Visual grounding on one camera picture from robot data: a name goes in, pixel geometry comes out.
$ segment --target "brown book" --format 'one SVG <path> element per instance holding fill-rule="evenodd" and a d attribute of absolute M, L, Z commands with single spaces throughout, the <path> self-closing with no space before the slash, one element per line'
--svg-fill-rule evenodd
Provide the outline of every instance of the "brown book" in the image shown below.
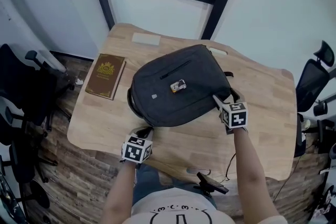
<path fill-rule="evenodd" d="M 125 57 L 100 54 L 85 91 L 113 100 L 125 64 Z"/>

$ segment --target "backpack handle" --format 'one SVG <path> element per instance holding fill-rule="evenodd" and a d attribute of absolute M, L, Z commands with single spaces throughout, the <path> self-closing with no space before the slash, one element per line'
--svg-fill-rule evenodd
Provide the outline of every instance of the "backpack handle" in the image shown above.
<path fill-rule="evenodd" d="M 135 115 L 137 115 L 139 118 L 143 118 L 142 114 L 138 109 L 135 108 L 134 103 L 132 102 L 132 92 L 131 88 L 128 89 L 127 91 L 127 103 L 130 107 L 130 109 L 133 111 Z"/>

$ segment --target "office chair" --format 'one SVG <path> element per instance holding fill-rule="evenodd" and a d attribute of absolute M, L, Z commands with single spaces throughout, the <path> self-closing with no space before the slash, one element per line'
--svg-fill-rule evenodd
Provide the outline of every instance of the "office chair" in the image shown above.
<path fill-rule="evenodd" d="M 0 47 L 0 96 L 10 100 L 17 108 L 22 109 L 24 116 L 15 115 L 6 111 L 10 123 L 13 119 L 23 120 L 23 129 L 26 122 L 31 121 L 40 126 L 47 117 L 46 130 L 51 131 L 51 115 L 53 110 L 59 110 L 70 121 L 71 115 L 56 105 L 56 100 L 67 89 L 73 90 L 72 84 L 56 91 L 57 78 L 48 72 L 51 67 L 43 64 L 36 58 L 37 52 L 31 50 L 25 59 L 33 61 L 40 69 L 35 70 L 22 63 L 7 44 Z"/>
<path fill-rule="evenodd" d="M 296 87 L 298 112 L 308 111 L 330 80 L 330 75 L 321 65 L 321 61 L 328 67 L 334 64 L 335 58 L 332 49 L 325 41 L 322 41 L 321 49 L 315 52 L 314 55 L 317 57 L 317 60 L 309 59 L 307 61 Z M 306 140 L 302 141 L 302 121 L 303 116 L 298 113 L 297 140 L 294 157 L 301 156 L 306 151 Z"/>
<path fill-rule="evenodd" d="M 43 183 L 48 182 L 48 178 L 44 177 L 40 168 L 40 163 L 51 166 L 57 166 L 57 162 L 47 161 L 38 157 L 38 150 L 47 132 L 32 137 L 25 134 L 21 128 L 11 127 L 5 119 L 0 115 L 0 141 L 9 147 L 10 161 L 3 161 L 0 155 L 0 172 L 5 173 L 5 166 L 11 166 L 13 174 L 18 183 L 28 183 L 35 176 L 35 169 Z"/>

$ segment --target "backpack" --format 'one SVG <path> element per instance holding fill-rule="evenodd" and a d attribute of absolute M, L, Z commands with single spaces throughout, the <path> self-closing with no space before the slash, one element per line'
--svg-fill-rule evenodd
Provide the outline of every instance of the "backpack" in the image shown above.
<path fill-rule="evenodd" d="M 225 100 L 230 89 L 212 53 L 204 45 L 194 45 L 141 67 L 133 77 L 127 100 L 131 110 L 149 125 L 170 127 L 212 110 L 216 107 L 212 95 Z"/>

